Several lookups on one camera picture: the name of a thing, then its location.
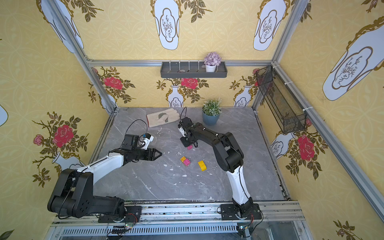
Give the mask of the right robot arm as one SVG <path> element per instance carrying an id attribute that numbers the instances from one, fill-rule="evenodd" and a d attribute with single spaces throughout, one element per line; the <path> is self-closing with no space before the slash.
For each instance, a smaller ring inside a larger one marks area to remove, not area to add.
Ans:
<path id="1" fill-rule="evenodd" d="M 188 117 L 179 121 L 179 132 L 184 147 L 197 147 L 202 141 L 213 148 L 219 167 L 227 173 L 233 193 L 233 204 L 240 215 L 246 215 L 253 207 L 252 197 L 244 178 L 244 153 L 234 135 L 214 132 L 201 123 L 193 123 Z"/>

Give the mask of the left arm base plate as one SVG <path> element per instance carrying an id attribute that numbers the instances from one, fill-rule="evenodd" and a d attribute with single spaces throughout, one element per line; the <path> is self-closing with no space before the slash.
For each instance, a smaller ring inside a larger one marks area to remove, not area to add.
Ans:
<path id="1" fill-rule="evenodd" d="M 142 213 L 141 206 L 128 206 L 119 210 L 117 214 L 100 214 L 98 223 L 132 223 L 139 222 Z"/>

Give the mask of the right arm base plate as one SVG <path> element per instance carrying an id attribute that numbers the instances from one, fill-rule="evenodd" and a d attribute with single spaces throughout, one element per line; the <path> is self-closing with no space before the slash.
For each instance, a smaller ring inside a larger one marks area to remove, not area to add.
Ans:
<path id="1" fill-rule="evenodd" d="M 258 204 L 251 202 L 241 206 L 237 204 L 222 204 L 220 205 L 219 213 L 222 220 L 261 220 L 262 212 Z"/>

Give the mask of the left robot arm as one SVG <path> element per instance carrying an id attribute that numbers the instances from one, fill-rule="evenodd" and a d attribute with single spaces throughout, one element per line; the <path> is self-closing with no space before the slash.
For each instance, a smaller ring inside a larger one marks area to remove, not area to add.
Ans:
<path id="1" fill-rule="evenodd" d="M 150 134 L 126 134 L 122 145 L 91 163 L 78 169 L 65 169 L 59 175 L 48 202 L 48 211 L 61 218 L 81 218 L 89 214 L 117 217 L 119 221 L 126 216 L 125 201 L 118 197 L 94 195 L 94 184 L 112 171 L 138 161 L 155 161 L 162 156 L 149 144 L 154 137 Z"/>

